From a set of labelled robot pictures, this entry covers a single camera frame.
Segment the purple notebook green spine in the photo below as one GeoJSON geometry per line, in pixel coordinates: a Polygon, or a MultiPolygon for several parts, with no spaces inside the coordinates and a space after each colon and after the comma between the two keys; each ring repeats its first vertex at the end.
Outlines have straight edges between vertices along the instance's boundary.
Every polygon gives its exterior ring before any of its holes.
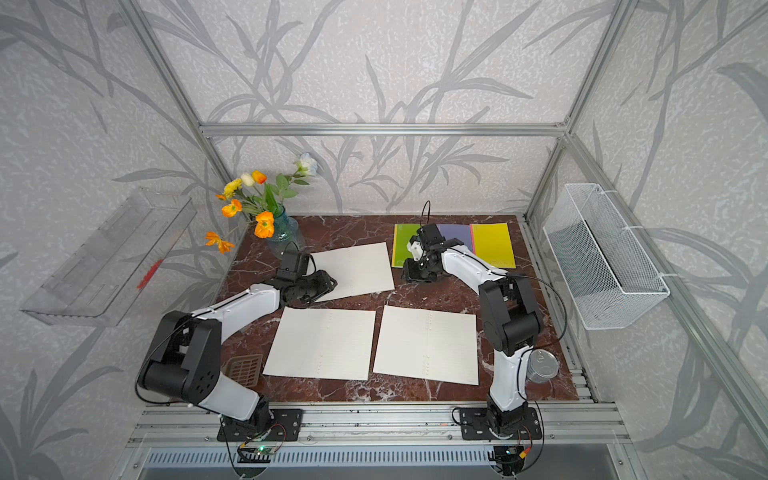
{"type": "Polygon", "coordinates": [[[473,233],[470,225],[438,224],[437,227],[440,231],[440,234],[446,240],[457,239],[461,241],[462,244],[465,245],[472,253],[475,252],[473,233]]]}

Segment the yellow notebook pink spine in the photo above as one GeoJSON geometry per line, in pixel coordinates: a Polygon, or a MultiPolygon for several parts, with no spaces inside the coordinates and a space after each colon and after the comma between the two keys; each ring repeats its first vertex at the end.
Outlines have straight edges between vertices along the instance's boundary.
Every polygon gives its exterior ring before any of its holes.
{"type": "Polygon", "coordinates": [[[481,260],[505,269],[516,267],[508,225],[471,224],[472,251],[481,260]]]}

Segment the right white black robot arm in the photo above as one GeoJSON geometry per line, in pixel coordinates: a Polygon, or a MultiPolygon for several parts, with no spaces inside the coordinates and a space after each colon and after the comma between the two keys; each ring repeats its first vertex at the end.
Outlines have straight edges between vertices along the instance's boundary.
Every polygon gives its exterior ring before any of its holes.
{"type": "Polygon", "coordinates": [[[483,333],[494,349],[494,376],[488,409],[500,417],[520,416],[530,355],[544,320],[534,277],[512,274],[481,260],[463,245],[427,250],[414,242],[404,261],[404,279],[431,283],[450,275],[478,295],[483,333]]]}

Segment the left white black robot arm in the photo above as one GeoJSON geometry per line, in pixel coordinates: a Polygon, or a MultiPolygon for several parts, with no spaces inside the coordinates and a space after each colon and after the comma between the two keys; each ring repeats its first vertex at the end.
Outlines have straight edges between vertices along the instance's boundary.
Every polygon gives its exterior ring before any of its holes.
{"type": "Polygon", "coordinates": [[[139,369],[135,387],[240,421],[257,430],[273,423],[269,402],[220,370],[225,340],[292,302],[310,305],[332,292],[326,271],[275,277],[215,305],[165,314],[139,369]]]}

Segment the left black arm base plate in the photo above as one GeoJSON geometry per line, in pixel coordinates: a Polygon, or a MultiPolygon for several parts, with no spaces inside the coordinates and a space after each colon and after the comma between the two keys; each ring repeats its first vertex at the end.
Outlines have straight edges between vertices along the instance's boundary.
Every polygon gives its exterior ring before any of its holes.
{"type": "Polygon", "coordinates": [[[216,439],[219,442],[295,442],[301,429],[302,409],[256,411],[247,420],[224,416],[216,439]]]}

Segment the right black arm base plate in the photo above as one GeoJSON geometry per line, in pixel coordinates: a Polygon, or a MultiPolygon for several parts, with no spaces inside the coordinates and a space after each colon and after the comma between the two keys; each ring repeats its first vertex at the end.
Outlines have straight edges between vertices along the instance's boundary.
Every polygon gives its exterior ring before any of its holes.
{"type": "Polygon", "coordinates": [[[458,414],[458,424],[463,440],[532,442],[543,438],[542,423],[538,412],[533,408],[528,408],[522,420],[516,423],[508,433],[491,431],[486,408],[461,407],[458,409],[458,414]]]}

